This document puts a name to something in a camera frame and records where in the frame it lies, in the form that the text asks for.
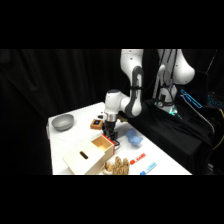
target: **cardboard box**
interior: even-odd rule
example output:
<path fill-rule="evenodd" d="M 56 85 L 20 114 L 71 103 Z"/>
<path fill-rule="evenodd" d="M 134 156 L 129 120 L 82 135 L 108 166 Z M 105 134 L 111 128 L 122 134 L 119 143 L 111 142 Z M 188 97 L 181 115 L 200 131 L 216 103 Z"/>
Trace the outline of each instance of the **cardboard box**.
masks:
<path fill-rule="evenodd" d="M 115 153 L 115 144 L 101 135 L 67 153 L 63 160 L 74 175 L 97 175 Z"/>

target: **marker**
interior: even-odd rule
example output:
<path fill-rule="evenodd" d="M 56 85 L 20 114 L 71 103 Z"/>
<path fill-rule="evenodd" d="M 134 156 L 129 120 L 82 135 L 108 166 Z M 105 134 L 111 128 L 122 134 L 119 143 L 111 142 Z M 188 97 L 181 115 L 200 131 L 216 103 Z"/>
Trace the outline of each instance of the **marker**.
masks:
<path fill-rule="evenodd" d="M 154 162 L 149 167 L 147 167 L 143 172 L 140 173 L 140 175 L 146 175 L 149 173 L 152 169 L 154 169 L 157 166 L 157 164 Z"/>
<path fill-rule="evenodd" d="M 134 160 L 132 160 L 130 162 L 131 165 L 135 164 L 136 162 L 138 162 L 139 160 L 143 159 L 144 157 L 146 157 L 145 153 L 142 153 L 140 156 L 136 157 Z"/>

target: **blue pen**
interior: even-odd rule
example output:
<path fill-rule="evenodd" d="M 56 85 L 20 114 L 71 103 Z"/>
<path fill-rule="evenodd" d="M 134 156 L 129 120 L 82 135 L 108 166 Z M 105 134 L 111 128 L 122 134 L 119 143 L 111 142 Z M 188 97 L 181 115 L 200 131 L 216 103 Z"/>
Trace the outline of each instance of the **blue pen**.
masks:
<path fill-rule="evenodd" d="M 154 169 L 157 166 L 157 164 L 154 162 L 149 167 L 147 167 L 143 172 L 140 173 L 140 175 L 146 175 L 149 173 L 152 169 Z"/>

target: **object on table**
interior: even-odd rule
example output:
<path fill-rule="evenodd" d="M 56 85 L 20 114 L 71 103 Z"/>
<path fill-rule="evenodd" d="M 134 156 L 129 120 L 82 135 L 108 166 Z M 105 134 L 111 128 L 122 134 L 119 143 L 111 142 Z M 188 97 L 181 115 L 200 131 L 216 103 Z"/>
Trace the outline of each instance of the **object on table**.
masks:
<path fill-rule="evenodd" d="M 143 138 L 137 136 L 135 129 L 130 129 L 125 135 L 128 138 L 129 143 L 132 145 L 139 145 L 143 140 Z"/>
<path fill-rule="evenodd" d="M 101 135 L 82 146 L 74 146 L 63 160 L 74 175 L 97 175 L 115 153 L 115 145 L 106 136 Z"/>
<path fill-rule="evenodd" d="M 140 156 L 136 157 L 135 159 L 133 159 L 130 164 L 134 165 L 136 162 L 138 162 L 139 160 L 143 159 L 144 157 L 146 157 L 145 153 L 142 153 Z"/>
<path fill-rule="evenodd" d="M 74 117 L 70 114 L 64 114 L 56 117 L 52 121 L 52 126 L 57 131 L 67 131 L 74 125 Z"/>
<path fill-rule="evenodd" d="M 102 130 L 102 126 L 103 126 L 102 120 L 93 120 L 93 122 L 90 125 L 90 128 L 94 130 Z"/>
<path fill-rule="evenodd" d="M 105 175 L 128 175 L 129 173 L 129 161 L 124 159 L 123 163 L 119 157 L 116 157 L 115 164 L 107 162 L 105 164 L 103 173 Z"/>
<path fill-rule="evenodd" d="M 144 176 L 147 173 L 149 173 L 152 169 L 154 169 L 157 166 L 157 164 L 154 162 L 149 167 L 147 167 L 143 172 L 140 173 L 140 175 Z"/>

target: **table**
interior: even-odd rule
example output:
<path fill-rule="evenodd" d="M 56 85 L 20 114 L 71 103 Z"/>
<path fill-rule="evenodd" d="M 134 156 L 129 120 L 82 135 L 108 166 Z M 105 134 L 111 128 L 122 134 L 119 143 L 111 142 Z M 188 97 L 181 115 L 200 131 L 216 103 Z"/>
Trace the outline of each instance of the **table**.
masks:
<path fill-rule="evenodd" d="M 70 130 L 65 132 L 56 131 L 51 124 L 55 117 L 49 118 L 49 138 L 54 175 L 71 175 L 62 157 L 71 148 L 86 141 L 91 141 L 103 134 L 102 130 L 90 129 L 90 124 L 94 119 L 97 119 L 98 115 L 104 111 L 104 108 L 104 103 L 98 103 L 67 113 L 74 116 L 75 123 Z M 143 141 L 138 146 L 132 146 L 125 136 L 126 131 L 132 128 L 133 126 L 129 123 L 117 121 L 116 130 L 118 131 L 118 141 L 121 143 L 121 147 L 109 161 L 115 161 L 116 156 L 119 156 L 121 159 L 127 158 L 131 161 L 144 152 L 147 156 L 130 167 L 130 175 L 140 175 L 153 162 L 156 162 L 158 165 L 148 175 L 191 175 L 191 173 L 137 130 L 138 136 L 142 137 Z"/>

